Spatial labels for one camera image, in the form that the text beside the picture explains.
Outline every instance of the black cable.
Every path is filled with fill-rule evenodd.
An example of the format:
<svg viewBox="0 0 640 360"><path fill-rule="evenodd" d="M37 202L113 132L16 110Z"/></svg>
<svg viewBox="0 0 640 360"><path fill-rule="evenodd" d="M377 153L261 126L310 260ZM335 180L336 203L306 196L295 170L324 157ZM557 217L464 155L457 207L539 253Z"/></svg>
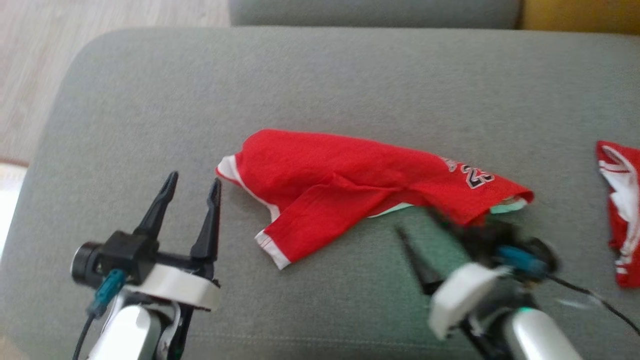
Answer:
<svg viewBox="0 0 640 360"><path fill-rule="evenodd" d="M89 314L89 317L86 319L86 323L84 323L84 327L82 332L80 333L80 337L78 338L78 342L76 344L76 351L74 352L73 360L78 360L80 356L80 350L82 349L82 344L84 343L84 338L86 338L86 333L89 331L89 327L91 327L91 323L95 319L95 314Z"/></svg>
<svg viewBox="0 0 640 360"><path fill-rule="evenodd" d="M585 295L589 295L591 297L594 297L595 299L597 299L604 307L607 308L607 310L609 310L610 312L612 312L614 315L616 315L618 318L621 318L624 322L627 323L627 325L631 326L631 328L636 332L636 334L638 334L640 336L640 329L638 328L638 326L636 324L634 324L633 321L631 321L630 318L626 317L623 313L619 312L615 307L611 306L610 303L608 303L606 300L604 300L600 295L594 293L593 291L589 290L589 289L585 289L585 288L581 288L580 286L576 286L570 282L567 282L565 280L562 280L558 277L555 277L553 275L548 275L547 276L550 280L556 282L559 285L564 286L565 288L569 288L573 291L577 291L579 293L583 293Z"/></svg>

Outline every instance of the yellow object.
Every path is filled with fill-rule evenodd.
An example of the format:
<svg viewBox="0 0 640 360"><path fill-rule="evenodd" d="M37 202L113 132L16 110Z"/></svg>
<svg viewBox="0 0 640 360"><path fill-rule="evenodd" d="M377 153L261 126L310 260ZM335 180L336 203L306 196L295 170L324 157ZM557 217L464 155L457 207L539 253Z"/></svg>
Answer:
<svg viewBox="0 0 640 360"><path fill-rule="evenodd" d="M640 35L640 0L524 0L521 28Z"/></svg>

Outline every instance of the white trim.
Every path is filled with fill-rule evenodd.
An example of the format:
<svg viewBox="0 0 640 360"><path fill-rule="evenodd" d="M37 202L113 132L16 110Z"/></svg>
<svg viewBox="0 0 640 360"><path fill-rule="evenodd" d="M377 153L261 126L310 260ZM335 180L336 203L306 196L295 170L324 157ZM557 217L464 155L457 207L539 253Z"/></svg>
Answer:
<svg viewBox="0 0 640 360"><path fill-rule="evenodd" d="M242 177L240 177L240 172L238 171L235 155L225 156L224 158L222 158L222 161L220 161L220 164L218 164L218 172L227 179L237 181L243 187L243 189L249 193L249 195L258 200L262 205L265 205L271 213L271 222L274 222L280 216L280 209L278 209L277 205L270 204L260 199L253 193L253 191L246 187L244 181L242 180Z"/></svg>
<svg viewBox="0 0 640 360"><path fill-rule="evenodd" d="M606 170L609 171L622 171L622 170L626 170L627 168L624 165L620 165L620 164L610 164L604 160L600 160L598 161L598 165L601 168L604 168Z"/></svg>
<svg viewBox="0 0 640 360"><path fill-rule="evenodd" d="M255 241L257 241L258 245L260 245L260 247L271 256L271 259L276 263L278 269L282 270L287 265L291 264L291 261L284 256L280 248L278 248L278 245L276 245L273 239L267 235L264 230L255 236Z"/></svg>
<svg viewBox="0 0 640 360"><path fill-rule="evenodd" d="M632 188L630 189L631 194L628 197L635 197L635 199L629 199L629 201L634 201L635 204L632 205L632 208L634 209L635 213L635 217L634 218L630 218L629 221L629 230L627 230L627 238L625 239L625 243L623 244L622 248L620 249L620 253L622 254L622 256L620 257L620 260L622 260L622 262L624 264L630 264L631 261L633 260L633 253L636 250L636 247L638 246L638 243L640 241L640 219L638 219L638 211L640 209L640 207L638 206L638 201L639 199L639 195L640 195L640 189L638 188L638 175L636 172L636 168L633 166L633 164L631 164L631 162L629 162L629 160L627 158L625 158L624 156L622 156L622 154L620 154L618 151L616 151L615 149L613 149L610 146L603 146L602 150L605 152L605 154L610 157L613 161L620 163L622 162L622 164L624 165L626 171L629 172L629 174L631 175L632 179L631 179L631 183L632 183ZM604 170L604 169L600 169L601 173L607 177L607 173L608 171Z"/></svg>

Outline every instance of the blue connector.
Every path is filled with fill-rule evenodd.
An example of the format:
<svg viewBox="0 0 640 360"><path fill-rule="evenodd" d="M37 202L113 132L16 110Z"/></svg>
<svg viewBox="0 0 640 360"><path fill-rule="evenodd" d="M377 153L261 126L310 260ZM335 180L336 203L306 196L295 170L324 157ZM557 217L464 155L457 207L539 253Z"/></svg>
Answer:
<svg viewBox="0 0 640 360"><path fill-rule="evenodd" d="M531 277L542 279L547 275L547 264L517 247L501 246L498 248L498 255L505 265L523 271Z"/></svg>
<svg viewBox="0 0 640 360"><path fill-rule="evenodd" d="M103 280L102 284L95 292L95 299L91 306L87 307L86 312L99 319L107 311L107 307L111 300L122 290L127 280L127 274L119 269L109 272L109 275Z"/></svg>

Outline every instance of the gray couch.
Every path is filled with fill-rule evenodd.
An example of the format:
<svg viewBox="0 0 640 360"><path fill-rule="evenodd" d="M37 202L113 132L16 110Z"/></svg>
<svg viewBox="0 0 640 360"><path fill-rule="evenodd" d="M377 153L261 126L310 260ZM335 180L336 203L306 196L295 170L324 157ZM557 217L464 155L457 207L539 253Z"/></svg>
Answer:
<svg viewBox="0 0 640 360"><path fill-rule="evenodd" d="M68 358L92 299L74 251L132 231L171 170L181 177L161 248L187 253L223 155L265 127L361 136L435 152L528 186L505 218L553 243L561 276L640 322L640 293L614 281L607 186L594 145L640 147L640 38L461 29L134 29L76 57L32 162L0 262L1 323L32 359ZM256 246L261 204L225 183L219 311L197 313L184 359L473 359L434 339L428 303L392 227L448 272L460 250L421 209L367 219L278 271ZM540 304L588 359L632 359L611 314L553 284ZM96 340L95 324L86 349Z"/></svg>

